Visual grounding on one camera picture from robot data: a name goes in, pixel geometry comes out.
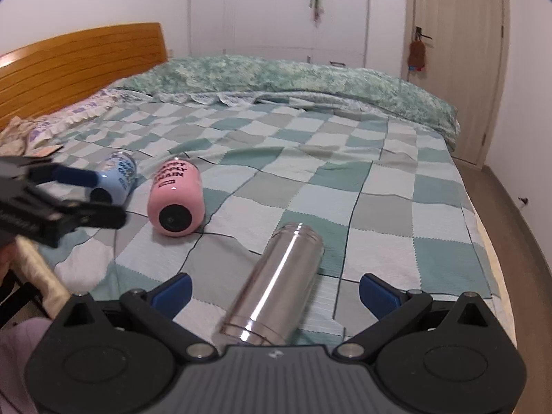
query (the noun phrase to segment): pink water bottle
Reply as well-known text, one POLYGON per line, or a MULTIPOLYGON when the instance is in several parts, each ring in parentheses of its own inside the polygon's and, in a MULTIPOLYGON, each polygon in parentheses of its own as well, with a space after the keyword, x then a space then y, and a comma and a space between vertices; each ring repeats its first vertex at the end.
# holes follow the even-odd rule
POLYGON ((154 178, 147 216, 159 233, 170 237, 197 229, 205 216, 198 169, 179 158, 166 161, 154 178))

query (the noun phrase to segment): pillowcase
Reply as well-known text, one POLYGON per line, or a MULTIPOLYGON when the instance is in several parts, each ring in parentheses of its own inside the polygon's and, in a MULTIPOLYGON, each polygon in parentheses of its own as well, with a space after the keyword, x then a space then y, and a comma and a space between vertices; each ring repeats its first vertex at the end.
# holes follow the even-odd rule
POLYGON ((71 104, 49 115, 42 115, 27 138, 27 153, 53 138, 71 125, 97 117, 111 109, 119 99, 119 93, 102 89, 89 98, 71 104))

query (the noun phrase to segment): stainless steel thermos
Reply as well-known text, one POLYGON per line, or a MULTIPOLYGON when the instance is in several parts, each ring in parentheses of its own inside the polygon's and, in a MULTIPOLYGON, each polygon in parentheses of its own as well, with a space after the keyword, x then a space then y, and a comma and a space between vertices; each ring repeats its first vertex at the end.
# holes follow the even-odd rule
POLYGON ((213 334, 217 348, 285 344, 301 320, 322 253, 322 238, 303 223, 274 233, 213 334))

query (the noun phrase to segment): blue water bottle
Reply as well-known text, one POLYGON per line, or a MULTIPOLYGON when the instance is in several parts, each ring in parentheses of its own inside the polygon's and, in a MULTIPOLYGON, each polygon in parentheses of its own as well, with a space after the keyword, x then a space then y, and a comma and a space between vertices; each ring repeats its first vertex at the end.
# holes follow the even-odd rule
POLYGON ((116 151, 96 170, 98 185, 88 190, 89 200, 123 205, 136 182, 136 161, 127 153, 116 151))

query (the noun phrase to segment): wardrobe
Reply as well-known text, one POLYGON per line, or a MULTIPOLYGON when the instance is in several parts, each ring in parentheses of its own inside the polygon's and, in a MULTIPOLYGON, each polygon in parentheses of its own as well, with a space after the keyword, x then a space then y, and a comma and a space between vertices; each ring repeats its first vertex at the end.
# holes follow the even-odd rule
POLYGON ((190 0, 193 56, 236 54, 363 67, 368 0, 190 0))

